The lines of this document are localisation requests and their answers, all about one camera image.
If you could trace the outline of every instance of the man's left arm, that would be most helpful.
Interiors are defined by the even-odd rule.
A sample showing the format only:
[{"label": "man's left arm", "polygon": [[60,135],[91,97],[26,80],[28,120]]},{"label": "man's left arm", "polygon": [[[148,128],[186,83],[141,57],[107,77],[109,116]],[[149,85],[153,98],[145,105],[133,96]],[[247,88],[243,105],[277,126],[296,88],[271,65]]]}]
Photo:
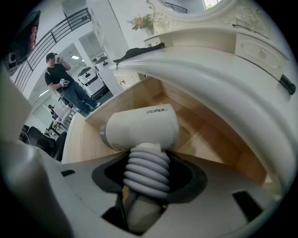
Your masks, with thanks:
[{"label": "man's left arm", "polygon": [[65,70],[70,70],[71,66],[64,60],[60,60],[60,64],[65,68]]}]

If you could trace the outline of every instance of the balcony railing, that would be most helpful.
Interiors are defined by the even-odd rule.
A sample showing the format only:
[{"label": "balcony railing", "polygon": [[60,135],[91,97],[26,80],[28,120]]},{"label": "balcony railing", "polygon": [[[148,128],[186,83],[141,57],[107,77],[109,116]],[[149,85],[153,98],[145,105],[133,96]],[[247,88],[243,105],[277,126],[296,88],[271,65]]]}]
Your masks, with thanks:
[{"label": "balcony railing", "polygon": [[187,13],[187,9],[170,2],[164,2],[170,9],[178,13]]},{"label": "balcony railing", "polygon": [[17,88],[23,92],[33,70],[37,67],[38,63],[44,59],[46,53],[64,36],[90,21],[91,16],[88,9],[85,8],[59,22],[45,34],[36,44],[34,51],[30,54],[28,59],[26,59],[20,67],[18,75],[14,81]]}]

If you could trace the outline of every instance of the man's right arm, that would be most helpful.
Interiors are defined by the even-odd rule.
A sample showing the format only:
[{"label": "man's right arm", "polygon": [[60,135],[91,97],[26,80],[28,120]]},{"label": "man's right arm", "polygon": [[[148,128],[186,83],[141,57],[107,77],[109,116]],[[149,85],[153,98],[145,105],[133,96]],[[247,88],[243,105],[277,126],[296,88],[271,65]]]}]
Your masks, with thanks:
[{"label": "man's right arm", "polygon": [[49,89],[58,89],[58,88],[60,88],[60,87],[62,87],[61,84],[53,84],[53,83],[50,83],[50,84],[48,85],[48,88],[49,88]]}]

